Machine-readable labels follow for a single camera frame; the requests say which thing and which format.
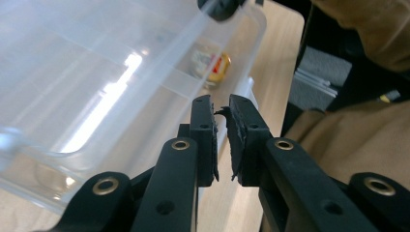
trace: table surface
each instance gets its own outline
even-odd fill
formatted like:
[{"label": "table surface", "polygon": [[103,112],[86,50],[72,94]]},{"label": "table surface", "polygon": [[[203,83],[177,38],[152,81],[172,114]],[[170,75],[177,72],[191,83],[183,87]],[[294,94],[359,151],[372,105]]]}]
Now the table surface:
[{"label": "table surface", "polygon": [[[250,76],[259,112],[273,136],[279,135],[292,82],[303,18],[274,2],[265,1],[265,32]],[[205,188],[198,209],[198,231],[259,231],[262,208],[257,188],[230,181],[230,148],[221,147],[221,180]],[[0,231],[33,231],[52,227],[59,216],[0,189]]]}]

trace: person's arm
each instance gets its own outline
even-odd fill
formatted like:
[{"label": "person's arm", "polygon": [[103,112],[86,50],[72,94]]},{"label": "person's arm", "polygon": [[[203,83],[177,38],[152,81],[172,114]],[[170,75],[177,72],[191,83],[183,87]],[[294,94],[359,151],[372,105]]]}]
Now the person's arm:
[{"label": "person's arm", "polygon": [[410,0],[311,0],[346,29],[355,29],[366,56],[388,70],[410,70]]}]

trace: clear plastic container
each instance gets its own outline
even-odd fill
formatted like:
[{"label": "clear plastic container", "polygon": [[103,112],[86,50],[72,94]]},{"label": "clear plastic container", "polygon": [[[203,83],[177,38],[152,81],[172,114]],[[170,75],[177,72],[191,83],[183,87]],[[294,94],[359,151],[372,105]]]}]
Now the clear plastic container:
[{"label": "clear plastic container", "polygon": [[[218,23],[195,0],[3,1],[0,186],[61,213],[91,176],[155,165],[193,98],[245,93],[265,26],[252,4]],[[200,46],[231,58],[217,90]]]}]

